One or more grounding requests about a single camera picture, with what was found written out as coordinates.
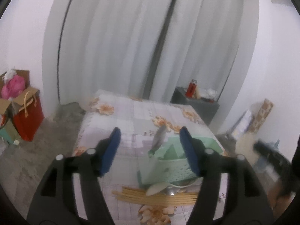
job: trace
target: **red paper bag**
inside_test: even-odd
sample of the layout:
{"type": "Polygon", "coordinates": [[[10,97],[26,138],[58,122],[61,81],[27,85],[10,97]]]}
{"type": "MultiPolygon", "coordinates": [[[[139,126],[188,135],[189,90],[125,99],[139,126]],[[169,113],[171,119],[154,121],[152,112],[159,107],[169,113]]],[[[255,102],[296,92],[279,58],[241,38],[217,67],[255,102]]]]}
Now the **red paper bag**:
{"type": "Polygon", "coordinates": [[[40,98],[28,91],[24,97],[24,106],[13,117],[14,124],[21,138],[26,141],[32,141],[35,132],[44,119],[44,114],[41,107],[40,98]],[[31,94],[32,99],[26,103],[28,94],[31,94]]]}

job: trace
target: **blue gripper pad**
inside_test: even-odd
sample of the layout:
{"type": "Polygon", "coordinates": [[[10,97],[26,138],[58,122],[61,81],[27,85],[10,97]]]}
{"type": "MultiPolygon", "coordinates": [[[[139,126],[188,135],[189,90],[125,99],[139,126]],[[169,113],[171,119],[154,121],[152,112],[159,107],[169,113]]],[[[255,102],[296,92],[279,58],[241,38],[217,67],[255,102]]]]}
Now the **blue gripper pad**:
{"type": "Polygon", "coordinates": [[[204,144],[201,140],[192,138],[186,127],[181,128],[179,137],[191,170],[200,176],[200,160],[204,156],[204,144]]]}
{"type": "Polygon", "coordinates": [[[113,159],[116,155],[118,146],[121,141],[121,131],[119,128],[115,127],[109,137],[109,143],[102,156],[102,163],[100,168],[100,174],[103,176],[110,170],[110,167],[113,163],[113,159]]]}

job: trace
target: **curtain fold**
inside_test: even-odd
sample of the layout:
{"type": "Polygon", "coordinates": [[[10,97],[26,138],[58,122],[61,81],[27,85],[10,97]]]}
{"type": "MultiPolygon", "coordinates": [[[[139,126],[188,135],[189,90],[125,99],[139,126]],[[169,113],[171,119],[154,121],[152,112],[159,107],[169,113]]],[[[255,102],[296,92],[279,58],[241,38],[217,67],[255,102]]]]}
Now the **curtain fold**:
{"type": "Polygon", "coordinates": [[[61,39],[61,104],[104,89],[141,97],[171,0],[72,0],[61,39]]]}
{"type": "Polygon", "coordinates": [[[238,45],[244,0],[177,0],[150,99],[169,102],[176,86],[196,79],[221,92],[238,45]]]}

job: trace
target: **red can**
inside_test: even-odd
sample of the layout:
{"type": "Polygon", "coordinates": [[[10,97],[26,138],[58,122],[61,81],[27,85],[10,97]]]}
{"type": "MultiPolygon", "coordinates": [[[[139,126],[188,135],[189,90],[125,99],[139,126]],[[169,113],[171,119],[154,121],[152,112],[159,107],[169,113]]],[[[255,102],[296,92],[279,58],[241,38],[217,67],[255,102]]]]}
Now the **red can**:
{"type": "Polygon", "coordinates": [[[192,79],[190,85],[188,86],[187,92],[185,93],[185,96],[191,98],[195,93],[196,86],[197,86],[197,80],[192,79]]]}

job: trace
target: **bundle of chopsticks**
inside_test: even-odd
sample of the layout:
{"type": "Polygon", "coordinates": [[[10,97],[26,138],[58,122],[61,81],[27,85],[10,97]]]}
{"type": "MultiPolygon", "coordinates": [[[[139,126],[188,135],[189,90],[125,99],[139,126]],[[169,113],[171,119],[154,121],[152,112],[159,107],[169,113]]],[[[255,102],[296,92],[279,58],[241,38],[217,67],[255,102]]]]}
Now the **bundle of chopsticks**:
{"type": "Polygon", "coordinates": [[[123,187],[122,192],[113,191],[117,200],[149,206],[187,206],[196,203],[198,193],[177,193],[173,196],[155,194],[146,196],[146,191],[123,187]]]}

